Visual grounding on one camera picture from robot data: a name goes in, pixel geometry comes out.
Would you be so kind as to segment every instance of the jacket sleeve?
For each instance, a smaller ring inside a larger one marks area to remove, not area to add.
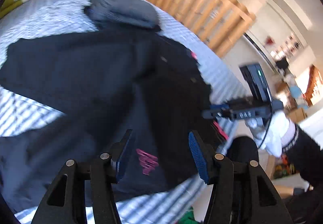
[[[292,141],[283,148],[283,153],[288,161],[294,164],[301,177],[313,187],[323,183],[323,151],[320,146],[305,133],[298,125],[295,125],[295,135]]]

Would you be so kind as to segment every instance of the blue gripper pad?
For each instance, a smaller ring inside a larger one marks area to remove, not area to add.
[[[206,147],[196,131],[194,133],[189,133],[188,144],[190,146],[191,153],[193,155],[193,159],[195,161],[195,165],[199,172],[200,178],[203,179],[206,184],[208,184],[210,180],[208,168],[213,163],[212,157],[208,156]]]

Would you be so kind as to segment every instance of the gloved hand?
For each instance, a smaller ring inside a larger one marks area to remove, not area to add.
[[[291,140],[293,138],[295,132],[295,130],[294,132],[293,130],[290,130],[290,128],[293,128],[294,124],[286,118],[283,111],[274,113],[263,144],[261,144],[261,142],[264,139],[266,131],[265,126],[258,127],[257,121],[254,118],[246,120],[245,124],[249,127],[257,146],[261,145],[260,149],[266,149],[270,155],[274,155],[275,157],[281,156],[282,146],[289,143],[289,139]]]

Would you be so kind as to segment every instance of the mattress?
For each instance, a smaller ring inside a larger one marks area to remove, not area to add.
[[[16,8],[0,20],[0,66],[6,61],[9,44],[20,38],[34,39],[71,32],[96,31],[96,27],[83,13],[88,0],[31,0]],[[206,83],[212,86],[213,104],[242,97],[246,90],[227,66],[193,34],[172,16],[155,7],[159,14],[160,35],[174,39],[197,56],[199,70]],[[0,136],[10,137],[26,130],[41,128],[64,115],[51,107],[0,88]],[[236,122],[219,120],[230,139]],[[222,147],[223,154],[230,141]],[[198,175],[187,179],[174,190],[144,195],[117,203],[122,223],[174,223],[192,205],[206,185]],[[21,223],[30,223],[35,208],[16,214]],[[94,223],[92,208],[86,208],[88,223]]]

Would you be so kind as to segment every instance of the person's wrist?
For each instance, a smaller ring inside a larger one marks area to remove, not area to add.
[[[281,138],[282,147],[287,146],[293,140],[294,135],[295,135],[295,124],[291,120],[289,120],[289,127],[286,133],[284,134],[284,136]]]

